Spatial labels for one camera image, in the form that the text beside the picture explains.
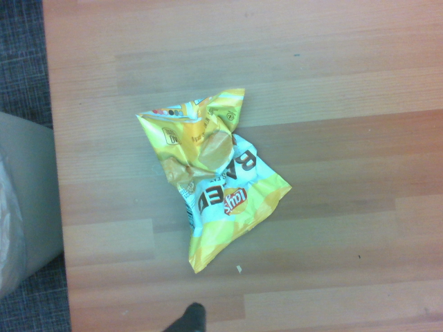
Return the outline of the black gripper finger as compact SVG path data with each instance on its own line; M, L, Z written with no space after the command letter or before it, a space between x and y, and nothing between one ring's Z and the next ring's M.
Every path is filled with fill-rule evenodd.
M197 302L187 307L184 314L169 325L165 332L205 332L206 310Z

